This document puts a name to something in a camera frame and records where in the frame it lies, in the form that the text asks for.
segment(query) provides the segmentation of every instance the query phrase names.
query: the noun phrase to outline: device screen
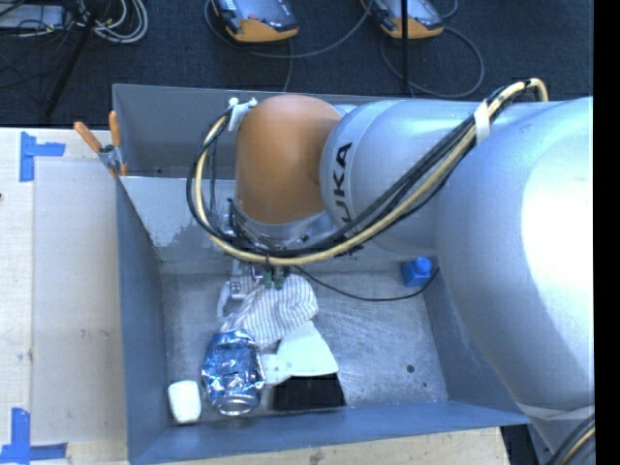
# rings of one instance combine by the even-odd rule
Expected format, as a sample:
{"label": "device screen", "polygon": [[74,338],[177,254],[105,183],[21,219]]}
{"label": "device screen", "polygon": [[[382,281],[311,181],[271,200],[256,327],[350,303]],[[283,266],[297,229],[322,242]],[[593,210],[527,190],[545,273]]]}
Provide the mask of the device screen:
{"label": "device screen", "polygon": [[[400,0],[384,0],[386,4],[394,10],[396,16],[400,17]],[[436,12],[424,0],[407,0],[407,12],[409,16],[419,20],[435,21],[439,18]]]}
{"label": "device screen", "polygon": [[248,15],[256,15],[259,19],[280,20],[282,13],[289,16],[290,11],[281,0],[234,0],[239,12],[247,17]]}

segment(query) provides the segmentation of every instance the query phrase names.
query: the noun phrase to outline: handheld device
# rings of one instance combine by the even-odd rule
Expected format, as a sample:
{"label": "handheld device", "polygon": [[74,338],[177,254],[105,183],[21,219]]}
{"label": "handheld device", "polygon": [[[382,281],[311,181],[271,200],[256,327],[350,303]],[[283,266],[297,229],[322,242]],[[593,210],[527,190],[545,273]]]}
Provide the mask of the handheld device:
{"label": "handheld device", "polygon": [[293,37],[299,25],[287,0],[211,0],[226,32],[240,44],[264,44]]}
{"label": "handheld device", "polygon": [[[391,38],[403,36],[400,0],[360,0]],[[407,0],[407,31],[410,40],[436,36],[444,30],[442,17],[428,0]]]}

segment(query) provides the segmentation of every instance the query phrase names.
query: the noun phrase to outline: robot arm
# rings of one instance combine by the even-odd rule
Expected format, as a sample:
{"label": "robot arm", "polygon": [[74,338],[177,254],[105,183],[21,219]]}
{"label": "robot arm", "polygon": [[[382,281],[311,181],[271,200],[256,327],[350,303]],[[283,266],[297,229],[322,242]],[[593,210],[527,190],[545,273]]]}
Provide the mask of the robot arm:
{"label": "robot arm", "polygon": [[[513,102],[528,90],[538,101]],[[492,135],[481,141],[475,103],[267,99],[238,131],[231,232],[215,225],[201,186],[225,112],[197,154],[190,206],[245,262],[309,264],[369,239],[436,257],[514,401],[553,452],[570,440],[574,451],[584,441],[572,432],[594,416],[592,99],[549,102],[530,79],[483,108]]]}

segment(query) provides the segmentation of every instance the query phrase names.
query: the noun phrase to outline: blue tape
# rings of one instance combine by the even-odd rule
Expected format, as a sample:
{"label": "blue tape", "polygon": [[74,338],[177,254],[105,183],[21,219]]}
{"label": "blue tape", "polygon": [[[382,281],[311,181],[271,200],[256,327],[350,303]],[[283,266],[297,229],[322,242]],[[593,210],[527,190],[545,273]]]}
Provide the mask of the blue tape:
{"label": "blue tape", "polygon": [[32,460],[64,458],[67,443],[49,446],[30,446],[30,414],[13,408],[11,414],[11,443],[0,449],[0,463],[29,465]]}
{"label": "blue tape", "polygon": [[36,137],[22,131],[19,182],[34,180],[35,157],[62,157],[64,153],[65,145],[63,143],[37,144]]}

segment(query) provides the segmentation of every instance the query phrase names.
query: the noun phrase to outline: white sponge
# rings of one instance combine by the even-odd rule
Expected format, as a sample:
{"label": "white sponge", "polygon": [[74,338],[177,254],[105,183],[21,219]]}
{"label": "white sponge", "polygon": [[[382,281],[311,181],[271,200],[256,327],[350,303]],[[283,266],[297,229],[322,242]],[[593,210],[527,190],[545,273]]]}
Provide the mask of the white sponge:
{"label": "white sponge", "polygon": [[196,381],[179,381],[168,386],[170,410],[178,423],[194,423],[201,416],[201,392]]}

